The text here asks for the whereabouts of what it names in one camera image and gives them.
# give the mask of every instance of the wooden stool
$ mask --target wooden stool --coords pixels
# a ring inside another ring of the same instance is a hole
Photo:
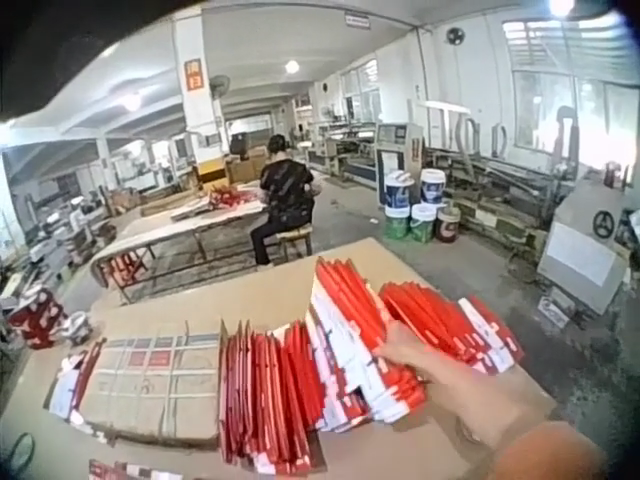
[[[289,232],[282,232],[276,234],[276,239],[280,243],[280,249],[284,256],[285,262],[289,261],[289,252],[287,251],[287,243],[295,244],[298,240],[304,240],[304,245],[307,249],[307,256],[313,255],[313,249],[311,248],[311,233],[313,233],[313,227],[311,224],[307,224],[303,227],[296,228]]]

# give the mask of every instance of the gray machine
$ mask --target gray machine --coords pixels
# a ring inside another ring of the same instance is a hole
[[[538,273],[602,315],[626,274],[615,243],[624,192],[584,178],[556,209]]]
[[[381,123],[376,132],[376,173],[378,203],[386,203],[384,179],[395,171],[404,170],[420,184],[422,171],[423,129],[414,123]]]

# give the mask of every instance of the black shirt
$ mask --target black shirt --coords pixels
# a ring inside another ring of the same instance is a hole
[[[306,186],[311,182],[313,174],[309,169],[291,159],[265,166],[260,188],[267,192],[269,218],[291,226],[309,223],[314,200]]]

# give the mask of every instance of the red sign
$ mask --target red sign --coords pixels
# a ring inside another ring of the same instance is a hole
[[[202,61],[199,58],[184,62],[184,74],[187,80],[187,91],[200,90],[204,88],[204,77],[202,75]]]

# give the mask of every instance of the paint bucket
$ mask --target paint bucket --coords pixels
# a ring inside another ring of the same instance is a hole
[[[414,184],[411,174],[397,170],[384,178],[386,197],[385,206],[389,208],[408,208],[410,203],[410,189]]]
[[[385,236],[392,240],[400,240],[406,237],[409,233],[409,217],[411,216],[411,207],[385,207],[384,213],[387,217],[385,225]]]
[[[433,225],[438,207],[420,203],[411,208],[411,237],[416,242],[429,243],[433,239]]]
[[[458,238],[460,226],[460,210],[455,207],[445,207],[438,211],[436,220],[436,238],[442,243],[453,243]]]
[[[431,205],[440,205],[444,187],[447,184],[447,176],[442,170],[425,168],[420,175],[420,201]]]

